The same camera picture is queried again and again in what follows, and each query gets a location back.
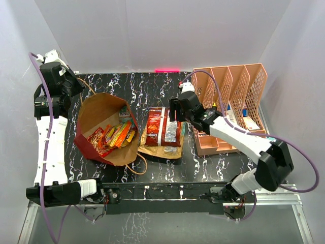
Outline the red doritos bag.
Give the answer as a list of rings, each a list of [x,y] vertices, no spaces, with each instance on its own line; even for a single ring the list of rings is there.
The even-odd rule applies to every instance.
[[[152,107],[146,126],[147,146],[180,147],[181,122],[169,121],[170,109],[166,107]]]

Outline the gold snack bag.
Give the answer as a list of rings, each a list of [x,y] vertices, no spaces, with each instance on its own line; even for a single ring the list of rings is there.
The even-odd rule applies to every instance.
[[[185,125],[170,121],[168,107],[151,107],[141,136],[138,151],[164,159],[179,159],[182,156]]]

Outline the red paper bag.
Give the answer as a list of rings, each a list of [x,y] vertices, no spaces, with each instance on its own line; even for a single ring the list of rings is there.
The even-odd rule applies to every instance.
[[[89,160],[114,166],[126,166],[132,173],[143,175],[145,169],[137,172],[130,164],[137,157],[139,132],[137,121],[126,100],[109,93],[96,93],[82,101],[77,120],[75,145]]]

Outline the pink plastic desk organizer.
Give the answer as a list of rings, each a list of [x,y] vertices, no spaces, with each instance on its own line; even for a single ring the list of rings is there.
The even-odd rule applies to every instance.
[[[237,123],[247,129],[242,110],[247,108],[248,118],[252,119],[260,130],[251,131],[266,134],[259,116],[258,107],[267,82],[267,72],[261,63],[195,68],[191,83],[199,101],[205,108],[213,105],[220,110],[219,101],[225,106],[225,113],[232,109]]]

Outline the colourful fruit candy bag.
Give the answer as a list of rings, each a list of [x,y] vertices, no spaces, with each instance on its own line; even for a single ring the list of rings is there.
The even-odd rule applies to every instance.
[[[130,120],[115,126],[107,125],[104,130],[103,143],[112,149],[122,148],[131,143],[136,132]]]

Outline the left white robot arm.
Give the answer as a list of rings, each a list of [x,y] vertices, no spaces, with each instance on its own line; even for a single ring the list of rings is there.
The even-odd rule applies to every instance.
[[[68,182],[64,163],[64,137],[71,98],[80,94],[84,85],[59,61],[43,63],[39,71],[44,81],[34,93],[38,167],[34,186],[26,189],[26,197],[45,207],[74,205],[87,197],[99,203],[104,199],[105,190],[98,186],[98,180]]]

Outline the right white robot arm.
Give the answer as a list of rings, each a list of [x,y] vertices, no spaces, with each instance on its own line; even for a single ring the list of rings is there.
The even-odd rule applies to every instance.
[[[229,125],[216,107],[204,108],[194,92],[186,91],[169,103],[171,121],[189,122],[197,130],[234,146],[256,164],[253,170],[235,176],[212,198],[237,202],[247,192],[261,188],[274,192],[293,171],[285,142],[252,136],[236,125]]]

